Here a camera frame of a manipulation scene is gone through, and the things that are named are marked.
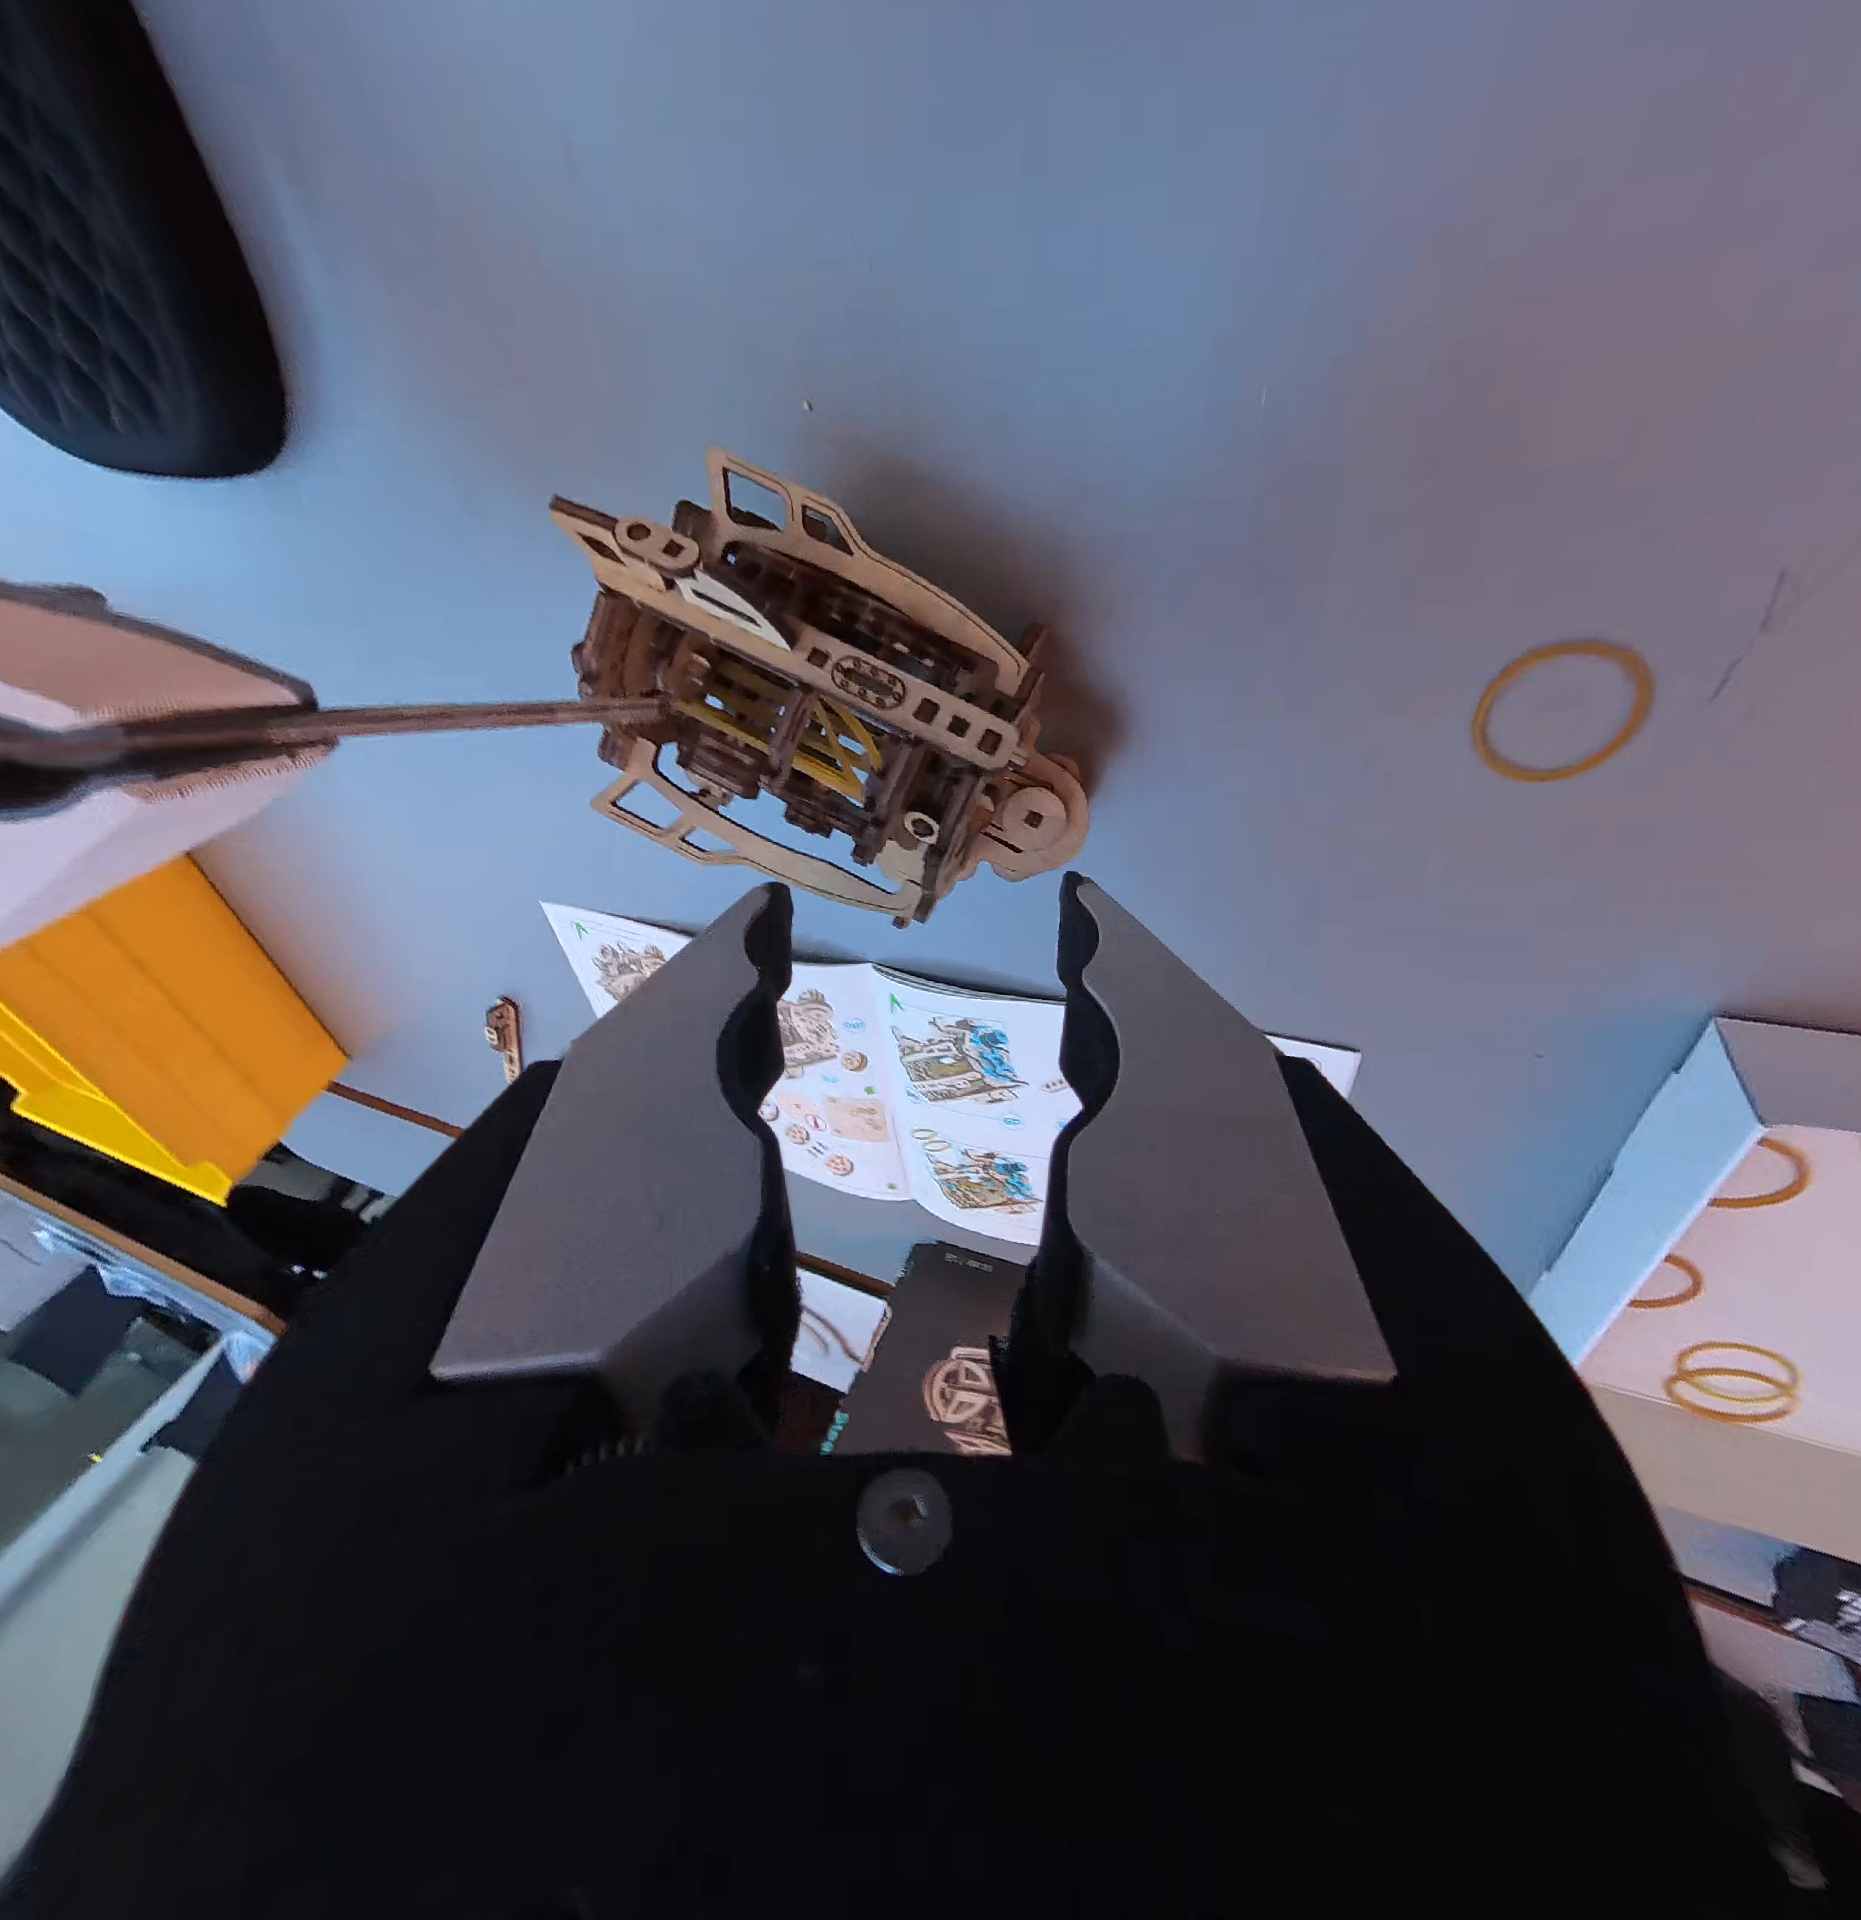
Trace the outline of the black printed box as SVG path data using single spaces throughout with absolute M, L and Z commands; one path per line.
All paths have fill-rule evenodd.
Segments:
M 993 1343 L 1010 1333 L 1022 1280 L 1019 1260 L 946 1240 L 915 1247 L 830 1450 L 1007 1458 Z

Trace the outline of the black wrist rest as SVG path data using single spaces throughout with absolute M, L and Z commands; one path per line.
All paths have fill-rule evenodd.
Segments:
M 272 466 L 271 318 L 145 20 L 0 1 L 0 408 L 111 470 Z

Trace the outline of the yellow box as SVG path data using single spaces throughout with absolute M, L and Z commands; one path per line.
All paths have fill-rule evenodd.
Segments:
M 12 1109 L 212 1205 L 345 1066 L 189 856 L 0 951 Z

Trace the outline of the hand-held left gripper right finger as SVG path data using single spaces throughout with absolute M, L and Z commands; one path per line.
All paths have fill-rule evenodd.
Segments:
M 1094 877 L 1061 882 L 1061 1074 L 1017 1299 L 1017 1448 L 1096 1377 L 1140 1379 L 1174 1455 L 1252 1387 L 1379 1393 L 1396 1365 L 1261 1029 Z

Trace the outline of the pile of yellow rubber bands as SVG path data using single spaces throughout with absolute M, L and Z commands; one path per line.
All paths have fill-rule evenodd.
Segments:
M 1592 1376 L 1861 1455 L 1861 1132 L 1760 1138 L 1637 1288 Z

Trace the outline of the thin wooden model stick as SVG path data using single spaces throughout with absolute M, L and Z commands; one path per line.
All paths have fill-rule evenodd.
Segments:
M 274 723 L 283 741 L 315 745 L 359 736 L 409 736 L 433 732 L 529 732 L 546 727 L 639 727 L 667 716 L 669 694 L 638 694 L 525 703 L 421 703 L 387 708 L 313 708 Z

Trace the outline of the wooden model car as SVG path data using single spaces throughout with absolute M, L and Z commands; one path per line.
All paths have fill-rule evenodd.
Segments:
M 1007 640 L 837 500 L 718 445 L 707 491 L 667 517 L 551 495 L 596 582 L 574 648 L 605 709 L 594 811 L 899 926 L 979 870 L 1074 864 L 1090 800 L 1040 748 L 1044 627 Z

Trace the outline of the single yellow rubber band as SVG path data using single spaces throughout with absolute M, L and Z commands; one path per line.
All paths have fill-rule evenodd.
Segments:
M 1541 669 L 1564 661 L 1592 661 L 1613 667 L 1626 686 L 1629 702 L 1620 725 L 1594 749 L 1572 761 L 1520 761 L 1507 754 L 1495 732 L 1502 702 Z M 1511 784 L 1556 784 L 1589 779 L 1634 745 L 1646 730 L 1658 698 L 1653 665 L 1629 644 L 1605 637 L 1567 637 L 1529 645 L 1502 665 L 1480 690 L 1473 720 L 1470 742 L 1476 761 L 1498 781 Z

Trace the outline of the illustrated instruction booklet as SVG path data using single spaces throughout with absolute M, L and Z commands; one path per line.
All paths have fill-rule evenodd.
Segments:
M 800 958 L 758 1112 L 797 1185 L 1031 1250 L 1054 1141 L 1081 1111 L 1063 1019 L 1054 1000 Z

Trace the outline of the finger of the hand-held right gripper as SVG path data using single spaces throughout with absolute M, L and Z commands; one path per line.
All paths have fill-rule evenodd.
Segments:
M 246 823 L 330 752 L 0 734 L 0 949 Z
M 0 582 L 0 718 L 103 723 L 316 703 L 290 672 L 124 614 L 95 589 Z

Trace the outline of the white cardboard box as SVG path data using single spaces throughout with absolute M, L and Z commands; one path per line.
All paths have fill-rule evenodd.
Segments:
M 1861 1564 L 1861 1455 L 1698 1420 L 1592 1376 L 1613 1325 L 1733 1166 L 1779 1128 L 1861 1132 L 1861 1036 L 1710 1019 L 1619 1151 L 1531 1293 L 1645 1493 L 1699 1521 Z

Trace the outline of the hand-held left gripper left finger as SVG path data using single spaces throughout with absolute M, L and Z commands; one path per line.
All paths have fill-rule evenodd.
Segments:
M 569 1047 L 435 1379 L 594 1379 L 642 1433 L 678 1379 L 722 1377 L 777 1427 L 802 1302 L 763 1111 L 793 922 L 785 885 L 753 887 Z

